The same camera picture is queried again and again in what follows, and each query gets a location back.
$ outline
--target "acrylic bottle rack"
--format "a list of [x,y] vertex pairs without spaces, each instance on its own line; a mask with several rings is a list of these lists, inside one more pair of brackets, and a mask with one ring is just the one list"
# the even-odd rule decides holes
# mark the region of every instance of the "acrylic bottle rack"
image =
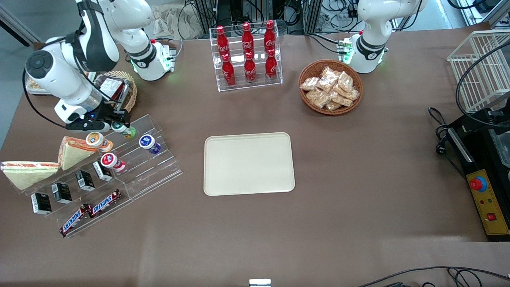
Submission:
[[[111,140],[114,144],[114,149],[111,152],[126,162],[126,169],[122,173],[116,173],[110,169],[113,176],[112,180],[104,181],[98,178],[92,164],[100,159],[102,153],[96,153],[71,169],[64,172],[59,170],[50,178],[42,180],[27,189],[18,190],[19,193],[24,193],[27,196],[35,192],[49,195],[52,212],[45,215],[45,217],[57,220],[58,226],[55,228],[55,233],[58,233],[59,228],[69,220],[83,203],[94,207],[116,189],[119,189],[122,194],[115,203],[107,207],[93,219],[89,218],[87,214],[85,218],[80,220],[78,224],[68,232],[66,238],[76,235],[85,228],[103,220],[108,215],[124,208],[141,196],[182,174],[175,157],[168,150],[160,134],[161,127],[158,126],[149,115],[145,115],[131,124],[136,128],[136,135],[133,138],[127,139],[115,132],[106,135],[106,138]],[[138,140],[143,134],[152,135],[161,145],[161,151],[158,154],[153,155],[138,145]],[[90,173],[95,185],[94,190],[87,192],[78,187],[78,181],[74,175],[78,170],[84,170]],[[52,184],[56,182],[65,183],[69,186],[73,199],[72,202],[68,204],[55,202],[52,193]]]
[[209,39],[211,41],[211,51],[213,53],[213,64],[214,72],[216,73],[216,83],[218,85],[218,91],[227,91],[235,89],[244,89],[252,87],[260,87],[267,85],[276,85],[283,83],[282,74],[282,54],[280,51],[280,39],[278,35],[278,27],[276,22],[274,23],[274,34],[275,40],[275,59],[276,59],[276,81],[274,83],[266,82],[266,59],[267,55],[264,51],[264,33],[266,32],[265,22],[255,22],[251,24],[251,34],[253,35],[253,48],[254,56],[253,61],[255,62],[256,69],[256,80],[254,84],[248,85],[244,77],[244,54],[242,46],[242,34],[243,26],[223,26],[223,31],[228,39],[230,48],[231,62],[234,66],[234,75],[236,76],[236,85],[232,88],[227,87],[225,78],[223,77],[223,70],[221,69],[222,61],[218,52],[216,28],[209,30]]

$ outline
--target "floor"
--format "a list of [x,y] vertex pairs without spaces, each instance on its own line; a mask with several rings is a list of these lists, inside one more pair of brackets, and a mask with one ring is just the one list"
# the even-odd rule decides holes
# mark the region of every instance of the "floor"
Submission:
[[[170,2],[168,0],[149,0],[150,5]],[[75,4],[64,1],[55,5],[52,0],[4,0],[2,5],[19,18],[39,38],[45,40],[52,36],[65,35],[70,27],[77,27],[80,18]],[[429,0],[425,9],[419,13],[416,23],[409,30],[435,30],[459,28],[465,26],[461,13],[450,7],[446,0]],[[24,47],[7,32],[0,29],[0,148],[9,130],[12,117],[22,94],[21,73],[23,65],[32,52],[32,47]]]

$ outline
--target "yellow control panel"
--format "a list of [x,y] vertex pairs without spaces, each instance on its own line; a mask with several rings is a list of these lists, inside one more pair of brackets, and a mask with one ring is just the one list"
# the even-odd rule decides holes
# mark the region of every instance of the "yellow control panel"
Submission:
[[491,183],[484,170],[466,176],[487,235],[510,234]]

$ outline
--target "white wire rack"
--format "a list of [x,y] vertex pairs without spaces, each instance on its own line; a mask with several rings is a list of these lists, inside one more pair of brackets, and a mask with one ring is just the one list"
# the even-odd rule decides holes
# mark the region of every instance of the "white wire rack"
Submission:
[[[510,39],[510,30],[475,31],[446,59],[457,82],[481,56]],[[461,85],[461,103],[466,112],[480,110],[510,91],[510,68],[501,50],[491,54],[474,67]],[[504,106],[502,101],[493,108]]]

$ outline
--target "red emergency stop button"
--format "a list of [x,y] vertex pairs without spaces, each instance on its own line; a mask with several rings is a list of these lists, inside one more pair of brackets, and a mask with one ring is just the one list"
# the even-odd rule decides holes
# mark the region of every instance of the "red emergency stop button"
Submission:
[[488,221],[496,220],[496,215],[494,213],[487,213],[487,220]]
[[485,178],[481,176],[477,176],[469,181],[469,186],[479,192],[484,192],[487,190],[487,182],[485,181]]

